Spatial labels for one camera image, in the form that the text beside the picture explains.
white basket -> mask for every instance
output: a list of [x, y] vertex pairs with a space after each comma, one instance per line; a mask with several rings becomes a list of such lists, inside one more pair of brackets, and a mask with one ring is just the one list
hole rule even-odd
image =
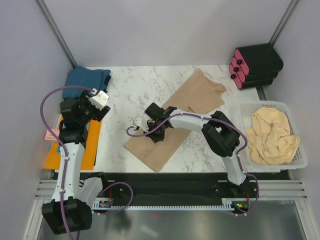
[[[294, 119], [291, 115], [289, 107], [279, 101], [246, 101], [241, 102], [238, 106], [238, 111], [240, 114], [239, 117], [239, 127], [241, 131], [244, 133], [245, 129], [252, 128], [252, 114], [255, 113], [258, 109], [266, 107], [266, 108], [275, 108], [281, 112], [283, 112], [289, 121], [290, 126], [290, 133], [291, 135], [299, 135], [298, 129], [294, 123]], [[286, 169], [303, 169], [308, 165], [308, 160], [306, 157], [306, 153], [304, 147], [302, 146], [301, 139], [299, 143], [299, 147], [293, 157], [293, 160], [290, 164], [281, 164], [281, 165], [264, 165], [264, 164], [257, 164], [253, 162], [250, 158], [250, 153], [248, 147], [245, 149], [245, 154], [247, 159], [249, 160], [248, 163], [255, 167], [264, 168], [264, 169], [279, 169], [279, 170], [286, 170]]]

gray floor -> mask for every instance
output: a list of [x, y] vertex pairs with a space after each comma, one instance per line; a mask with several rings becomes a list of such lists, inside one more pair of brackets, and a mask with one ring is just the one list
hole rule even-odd
[[[68, 240], [43, 224], [40, 240]], [[258, 202], [248, 215], [222, 211], [136, 211], [93, 217], [80, 240], [305, 240], [291, 202]]]

white marble surface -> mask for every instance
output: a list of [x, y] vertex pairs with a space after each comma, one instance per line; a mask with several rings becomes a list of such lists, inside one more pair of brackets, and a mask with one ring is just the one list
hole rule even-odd
[[[152, 173], [149, 167], [124, 147], [130, 138], [126, 129], [133, 119], [144, 115], [145, 109], [155, 102], [161, 106], [196, 69], [206, 77], [222, 83], [227, 91], [222, 94], [224, 105], [217, 108], [237, 126], [233, 106], [239, 101], [259, 100], [255, 88], [239, 91], [230, 79], [227, 65], [204, 66], [132, 66], [91, 67], [110, 69], [108, 86], [110, 112], [103, 119], [94, 172]], [[265, 172], [248, 164], [245, 154], [240, 155], [250, 172]], [[225, 172], [222, 159], [211, 151], [201, 133], [192, 132], [160, 172]]]

dark blue fabric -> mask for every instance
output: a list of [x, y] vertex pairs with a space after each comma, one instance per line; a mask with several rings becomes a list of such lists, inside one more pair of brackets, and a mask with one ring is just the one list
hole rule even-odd
[[[110, 70], [90, 70], [83, 66], [76, 66], [74, 70], [71, 70], [66, 81], [66, 86], [83, 86], [97, 90], [105, 90], [108, 86], [109, 80], [108, 75], [111, 73]], [[82, 89], [65, 89], [62, 92], [63, 99], [78, 98], [80, 97]]]

wall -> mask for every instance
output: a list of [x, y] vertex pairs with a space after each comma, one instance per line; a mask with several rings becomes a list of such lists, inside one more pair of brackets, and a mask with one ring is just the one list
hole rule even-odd
[[285, 102], [292, 111], [308, 166], [292, 171], [302, 179], [320, 226], [320, 1], [303, 0], [275, 44], [284, 68], [270, 87], [268, 99]]
[[[48, 147], [40, 102], [71, 66], [33, 0], [2, 1], [0, 22], [0, 238], [20, 240]], [[60, 100], [45, 105], [51, 126]]]
[[269, 42], [290, 0], [44, 0], [78, 64], [228, 64]]

